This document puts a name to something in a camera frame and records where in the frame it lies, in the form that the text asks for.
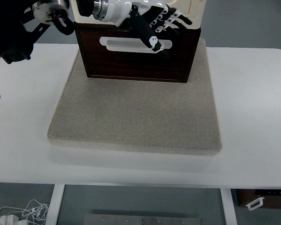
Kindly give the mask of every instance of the wooden box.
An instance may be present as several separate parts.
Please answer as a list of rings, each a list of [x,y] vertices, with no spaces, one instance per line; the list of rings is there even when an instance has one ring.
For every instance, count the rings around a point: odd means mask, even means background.
[[[181,83],[188,80],[201,33],[201,29],[188,29],[171,38],[173,46],[167,49],[170,57],[166,60],[153,53],[110,51],[100,44],[101,37],[136,38],[133,30],[86,23],[75,23],[75,28],[88,77]]]
[[[237,189],[239,206],[245,206],[259,197],[264,197],[261,208],[281,209],[281,190]]]

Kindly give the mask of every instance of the felt pad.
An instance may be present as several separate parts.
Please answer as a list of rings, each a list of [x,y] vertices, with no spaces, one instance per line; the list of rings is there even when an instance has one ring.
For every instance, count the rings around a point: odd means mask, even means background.
[[[221,141],[205,41],[199,41],[187,83],[88,78],[78,54],[48,139],[102,150],[217,154]]]

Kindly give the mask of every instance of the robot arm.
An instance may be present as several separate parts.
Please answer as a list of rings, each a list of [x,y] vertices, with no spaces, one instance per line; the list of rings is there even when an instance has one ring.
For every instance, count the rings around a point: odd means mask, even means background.
[[[93,15],[96,20],[113,22],[116,26],[127,22],[139,35],[142,42],[155,53],[168,58],[168,53],[155,33],[167,32],[179,35],[174,26],[185,30],[183,23],[192,22],[163,0],[77,0],[80,15]]]

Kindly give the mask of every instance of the floor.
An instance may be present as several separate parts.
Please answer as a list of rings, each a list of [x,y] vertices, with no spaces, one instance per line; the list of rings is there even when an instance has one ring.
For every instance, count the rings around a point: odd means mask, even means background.
[[[36,25],[35,21],[29,22],[26,25],[27,30],[32,30]],[[201,27],[201,37],[206,40],[208,47],[281,49],[281,0],[207,0]],[[50,27],[38,43],[76,44],[77,40],[75,34],[61,35],[55,27]],[[27,200],[39,197],[43,198],[43,201],[49,201],[53,191],[52,186],[47,187],[48,191],[45,193],[42,191],[44,186],[33,186],[32,194],[26,195],[25,190],[29,187],[24,186],[17,187],[19,193],[24,193],[22,196],[26,196]],[[15,206],[19,198],[2,194],[3,191],[11,193],[8,188],[12,188],[13,193],[14,187],[0,184],[0,207],[5,204]],[[23,200],[21,204],[19,207],[25,207],[26,202]],[[252,213],[237,207],[236,203],[235,210],[240,225],[270,224],[269,221],[281,224],[281,210],[260,209]]]
[[[35,199],[40,203],[50,204],[54,185],[51,184],[10,184],[0,183],[0,207],[11,206],[25,209],[29,201]],[[31,207],[37,207],[35,202],[31,202]],[[19,217],[20,220],[26,219],[13,209],[0,210],[0,217],[10,212]]]

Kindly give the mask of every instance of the gray floor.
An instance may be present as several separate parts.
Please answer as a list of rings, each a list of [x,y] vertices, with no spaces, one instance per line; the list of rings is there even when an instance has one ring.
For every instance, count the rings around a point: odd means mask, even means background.
[[[25,209],[29,201],[35,199],[40,203],[50,204],[54,185],[49,184],[11,184],[0,183],[0,207],[11,206]],[[7,215],[9,212],[17,210],[2,209],[0,210],[0,217]],[[20,213],[14,213],[19,219],[25,219]]]
[[[67,185],[58,225],[83,225],[87,213],[200,218],[225,225],[219,189]]]

